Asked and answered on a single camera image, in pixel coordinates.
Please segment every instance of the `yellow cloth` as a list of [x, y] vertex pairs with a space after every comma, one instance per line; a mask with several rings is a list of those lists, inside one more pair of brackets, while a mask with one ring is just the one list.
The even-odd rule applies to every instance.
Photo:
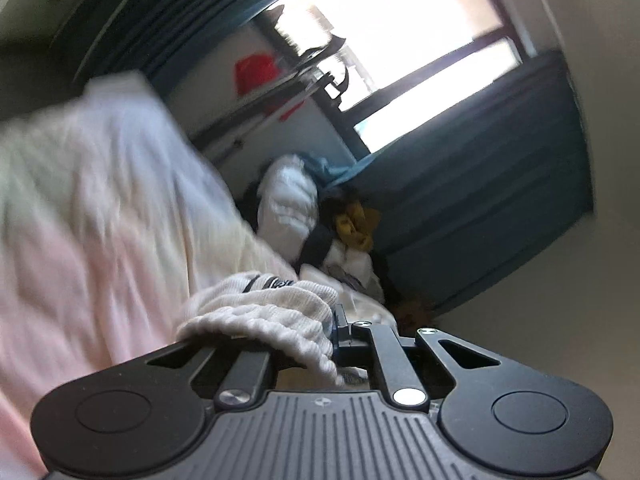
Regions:
[[335, 230], [340, 240], [352, 249], [368, 253], [373, 248], [373, 230], [380, 223], [380, 212], [353, 202], [346, 213], [335, 217]]

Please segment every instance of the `pile of clothes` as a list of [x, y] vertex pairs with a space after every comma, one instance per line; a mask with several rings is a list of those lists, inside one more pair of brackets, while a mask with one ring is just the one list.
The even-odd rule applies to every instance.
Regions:
[[345, 197], [319, 201], [316, 183], [297, 155], [275, 160], [244, 200], [257, 205], [250, 213], [240, 209], [252, 217], [246, 219], [258, 237], [305, 279], [338, 290], [348, 317], [364, 308], [374, 319], [396, 327], [383, 307], [385, 295], [369, 254], [380, 220], [377, 211]]

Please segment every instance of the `red bag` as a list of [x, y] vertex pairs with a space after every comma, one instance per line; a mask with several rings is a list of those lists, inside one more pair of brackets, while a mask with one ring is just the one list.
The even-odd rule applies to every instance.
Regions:
[[[275, 58], [271, 54], [251, 54], [236, 62], [235, 71], [236, 92], [239, 97], [247, 95], [251, 90], [269, 81], [273, 81], [282, 73], [282, 70], [278, 68]], [[267, 115], [273, 114], [283, 104], [284, 103], [276, 105], [271, 110], [267, 110]], [[279, 119], [280, 122], [286, 121], [289, 116], [303, 104], [304, 102], [294, 106], [285, 114], [282, 114]]]

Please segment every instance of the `white sock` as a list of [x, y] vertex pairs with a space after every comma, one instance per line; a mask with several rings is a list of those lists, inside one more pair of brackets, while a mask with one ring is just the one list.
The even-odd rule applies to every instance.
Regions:
[[257, 339], [340, 385], [328, 338], [336, 299], [335, 290], [314, 282], [234, 274], [189, 299], [177, 339], [210, 332]]

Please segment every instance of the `black strap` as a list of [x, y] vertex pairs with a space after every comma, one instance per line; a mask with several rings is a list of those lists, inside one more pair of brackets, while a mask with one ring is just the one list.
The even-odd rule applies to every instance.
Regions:
[[262, 290], [266, 290], [267, 288], [271, 288], [271, 284], [278, 279], [277, 276], [271, 276], [266, 282], [264, 282], [264, 286]]
[[260, 278], [260, 274], [256, 274], [249, 283], [247, 283], [247, 286], [244, 288], [244, 290], [242, 291], [242, 293], [244, 294], [245, 292], [249, 292], [252, 288], [252, 286], [254, 286], [255, 280], [257, 280], [258, 278]]
[[317, 224], [302, 245], [300, 256], [293, 263], [293, 269], [296, 273], [300, 273], [302, 264], [309, 264], [316, 269], [322, 267], [322, 262], [329, 253], [333, 241], [334, 232], [322, 224]]

